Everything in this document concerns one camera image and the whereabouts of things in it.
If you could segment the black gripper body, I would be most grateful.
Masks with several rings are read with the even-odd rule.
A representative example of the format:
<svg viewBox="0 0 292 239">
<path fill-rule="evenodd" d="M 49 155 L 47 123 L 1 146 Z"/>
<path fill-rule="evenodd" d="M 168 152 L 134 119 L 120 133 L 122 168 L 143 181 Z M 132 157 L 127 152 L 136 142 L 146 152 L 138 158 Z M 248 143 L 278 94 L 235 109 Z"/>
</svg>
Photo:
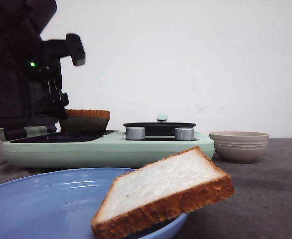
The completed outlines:
<svg viewBox="0 0 292 239">
<path fill-rule="evenodd" d="M 61 104 L 61 41 L 40 34 L 54 0 L 0 0 L 0 105 Z"/>
</svg>

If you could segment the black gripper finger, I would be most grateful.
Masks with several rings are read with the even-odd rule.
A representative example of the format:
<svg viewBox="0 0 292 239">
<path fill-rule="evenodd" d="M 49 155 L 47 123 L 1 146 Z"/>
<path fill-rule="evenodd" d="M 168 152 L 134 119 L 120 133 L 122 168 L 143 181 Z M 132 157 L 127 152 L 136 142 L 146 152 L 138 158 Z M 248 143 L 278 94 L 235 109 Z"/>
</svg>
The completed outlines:
<svg viewBox="0 0 292 239">
<path fill-rule="evenodd" d="M 62 92 L 61 75 L 41 75 L 40 115 L 66 119 L 65 106 L 69 104 L 67 93 Z"/>
</svg>

